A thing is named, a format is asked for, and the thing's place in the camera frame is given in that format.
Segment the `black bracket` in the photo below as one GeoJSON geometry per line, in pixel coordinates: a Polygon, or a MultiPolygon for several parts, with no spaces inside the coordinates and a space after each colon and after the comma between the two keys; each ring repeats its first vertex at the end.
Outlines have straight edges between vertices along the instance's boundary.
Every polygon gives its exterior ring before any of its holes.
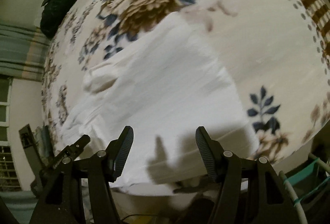
{"type": "Polygon", "coordinates": [[[111,141],[106,150],[100,150],[88,159],[74,161],[85,142],[90,140],[86,136],[71,146],[76,150],[65,148],[59,156],[61,161],[58,163],[56,160],[50,165],[55,169],[47,180],[30,224],[85,224],[82,178],[88,178],[94,223],[121,223],[109,182],[114,182],[123,171],[133,143],[133,129],[126,126],[120,137],[111,141]]]}
{"type": "Polygon", "coordinates": [[[224,151],[204,127],[196,130],[196,143],[208,175],[221,184],[209,224],[299,224],[283,182],[266,158],[252,161],[224,151]],[[243,203],[242,178],[249,181],[243,203]]]}

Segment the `green curtain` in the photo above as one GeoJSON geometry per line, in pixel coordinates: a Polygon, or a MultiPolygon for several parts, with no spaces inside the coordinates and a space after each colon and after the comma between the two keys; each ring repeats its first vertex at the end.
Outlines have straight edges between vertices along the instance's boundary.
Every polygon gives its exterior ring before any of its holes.
{"type": "Polygon", "coordinates": [[[41,81],[49,42],[37,27],[0,22],[0,74],[41,81]]]}

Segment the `metal screw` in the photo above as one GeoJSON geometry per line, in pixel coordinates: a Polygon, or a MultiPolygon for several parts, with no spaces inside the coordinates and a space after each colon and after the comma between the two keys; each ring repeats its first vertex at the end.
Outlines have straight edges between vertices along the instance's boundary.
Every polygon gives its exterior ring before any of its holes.
{"type": "Polygon", "coordinates": [[[226,156],[226,157],[231,157],[233,155],[233,153],[229,150],[226,150],[223,152],[223,155],[226,156]]]}
{"type": "Polygon", "coordinates": [[[104,157],[104,156],[106,156],[107,153],[104,150],[100,150],[96,154],[98,157],[104,157]]]}
{"type": "Polygon", "coordinates": [[[70,157],[65,157],[65,158],[62,160],[62,163],[64,163],[65,165],[68,164],[69,162],[71,162],[71,158],[70,158],[70,157]]]}
{"type": "Polygon", "coordinates": [[[259,162],[261,162],[262,164],[265,164],[267,162],[267,159],[265,157],[260,157],[259,162]]]}

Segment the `floral bedspread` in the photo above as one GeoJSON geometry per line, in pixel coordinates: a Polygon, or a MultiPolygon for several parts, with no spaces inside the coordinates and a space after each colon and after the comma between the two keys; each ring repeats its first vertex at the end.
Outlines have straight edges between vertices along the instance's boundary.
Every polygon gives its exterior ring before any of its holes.
{"type": "Polygon", "coordinates": [[[56,150],[88,69],[179,11],[202,21],[259,137],[279,162],[330,118],[330,11],[323,0],[78,0],[53,38],[42,87],[56,150]]]}

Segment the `cable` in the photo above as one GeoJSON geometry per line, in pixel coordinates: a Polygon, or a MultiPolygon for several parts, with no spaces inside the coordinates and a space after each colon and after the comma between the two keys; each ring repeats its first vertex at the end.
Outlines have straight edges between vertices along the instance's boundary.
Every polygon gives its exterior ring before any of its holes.
{"type": "Polygon", "coordinates": [[[131,216],[156,216],[156,217],[159,217],[159,215],[144,215],[144,214],[133,214],[133,215],[128,215],[124,218],[121,219],[121,222],[123,222],[125,219],[131,217],[131,216]]]}

